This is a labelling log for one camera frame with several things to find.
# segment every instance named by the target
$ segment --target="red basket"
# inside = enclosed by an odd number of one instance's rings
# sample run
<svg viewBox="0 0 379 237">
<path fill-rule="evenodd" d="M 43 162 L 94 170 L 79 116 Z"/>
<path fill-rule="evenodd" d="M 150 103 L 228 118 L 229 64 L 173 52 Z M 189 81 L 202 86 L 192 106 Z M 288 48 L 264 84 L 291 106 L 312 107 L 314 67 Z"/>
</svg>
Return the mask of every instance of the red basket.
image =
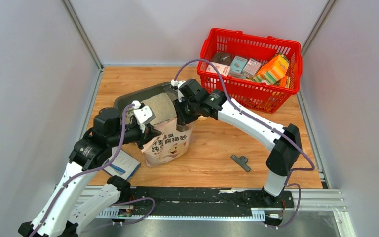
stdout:
<svg viewBox="0 0 379 237">
<path fill-rule="evenodd" d="M 287 71 L 287 75 L 292 80 L 290 88 L 236 79 L 231 76 L 223 77 L 229 95 L 246 108 L 274 113 L 288 97 L 295 95 L 300 90 L 303 59 L 298 42 L 212 28 L 204 42 L 200 57 L 210 61 L 217 52 L 226 52 L 232 57 L 237 55 L 247 59 L 253 58 L 262 64 L 267 63 L 277 53 L 283 53 L 290 60 Z M 202 86 L 209 92 L 214 89 L 222 90 L 219 76 L 216 73 L 206 72 L 207 66 L 207 63 L 200 62 L 197 67 Z"/>
</svg>

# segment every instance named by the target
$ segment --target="gray wall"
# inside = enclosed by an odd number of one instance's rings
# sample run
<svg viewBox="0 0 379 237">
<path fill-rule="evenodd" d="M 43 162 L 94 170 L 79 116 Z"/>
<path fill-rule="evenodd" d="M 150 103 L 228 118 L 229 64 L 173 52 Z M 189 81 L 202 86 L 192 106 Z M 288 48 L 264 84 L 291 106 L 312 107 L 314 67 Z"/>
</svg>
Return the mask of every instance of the gray wall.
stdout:
<svg viewBox="0 0 379 237">
<path fill-rule="evenodd" d="M 0 0 L 0 236 L 50 197 L 97 74 L 60 1 Z"/>
<path fill-rule="evenodd" d="M 327 0 L 72 0 L 103 64 L 199 58 L 213 27 L 305 42 Z"/>
<path fill-rule="evenodd" d="M 304 57 L 302 91 L 357 236 L 379 236 L 379 1 L 339 0 Z"/>
</svg>

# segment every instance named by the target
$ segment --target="plastic bag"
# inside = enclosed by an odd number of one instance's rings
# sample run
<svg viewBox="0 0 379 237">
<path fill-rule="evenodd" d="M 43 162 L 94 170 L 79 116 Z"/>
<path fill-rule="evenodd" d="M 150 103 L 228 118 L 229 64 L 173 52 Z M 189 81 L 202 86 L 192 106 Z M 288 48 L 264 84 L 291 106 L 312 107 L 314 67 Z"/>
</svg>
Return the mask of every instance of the plastic bag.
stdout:
<svg viewBox="0 0 379 237">
<path fill-rule="evenodd" d="M 148 167 L 168 163 L 188 150 L 194 123 L 181 126 L 181 131 L 177 131 L 176 121 L 175 118 L 154 126 L 162 134 L 143 145 L 141 150 L 145 154 Z"/>
</svg>

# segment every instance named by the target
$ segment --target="gray floor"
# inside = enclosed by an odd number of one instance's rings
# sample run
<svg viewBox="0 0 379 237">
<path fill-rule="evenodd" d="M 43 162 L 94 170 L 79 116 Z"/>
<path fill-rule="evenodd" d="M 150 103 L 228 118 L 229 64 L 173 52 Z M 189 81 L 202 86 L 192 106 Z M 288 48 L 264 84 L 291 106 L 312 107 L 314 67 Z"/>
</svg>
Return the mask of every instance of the gray floor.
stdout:
<svg viewBox="0 0 379 237">
<path fill-rule="evenodd" d="M 285 220 L 291 217 L 286 212 Z M 95 219 L 86 229 L 91 229 L 106 223 L 108 219 Z M 339 237 L 333 213 L 300 212 L 295 221 L 287 228 L 272 230 L 258 222 L 236 221 L 164 221 L 144 220 L 123 227 L 104 227 L 80 237 Z"/>
</svg>

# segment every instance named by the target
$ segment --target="wooden tabletop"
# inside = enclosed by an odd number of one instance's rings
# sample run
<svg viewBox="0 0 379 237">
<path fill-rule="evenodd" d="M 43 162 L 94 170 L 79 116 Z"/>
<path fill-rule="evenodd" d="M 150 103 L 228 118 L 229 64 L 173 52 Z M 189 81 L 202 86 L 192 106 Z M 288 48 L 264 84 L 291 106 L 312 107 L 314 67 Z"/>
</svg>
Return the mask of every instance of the wooden tabletop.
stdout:
<svg viewBox="0 0 379 237">
<path fill-rule="evenodd" d="M 98 111 L 112 107 L 117 97 L 170 81 L 177 70 L 177 67 L 105 68 L 88 128 L 92 126 Z M 179 77 L 180 80 L 189 78 L 199 80 L 195 67 L 185 68 Z M 254 112 L 275 123 L 296 125 L 300 129 L 303 150 L 314 159 L 296 96 L 291 96 L 274 114 Z M 197 121 L 192 135 L 194 141 L 184 155 L 152 168 L 146 166 L 144 155 L 135 144 L 123 145 L 123 150 L 142 164 L 130 179 L 131 185 L 240 188 L 259 188 L 264 185 L 268 174 L 265 161 L 269 151 L 254 138 L 212 118 Z M 249 160 L 249 173 L 230 158 L 233 154 L 238 157 L 244 155 Z M 294 167 L 309 167 L 309 164 L 300 156 Z M 100 171 L 90 185 L 103 185 L 108 178 L 107 173 Z M 294 172 L 290 182 L 299 183 L 302 188 L 322 188 L 316 170 Z"/>
</svg>

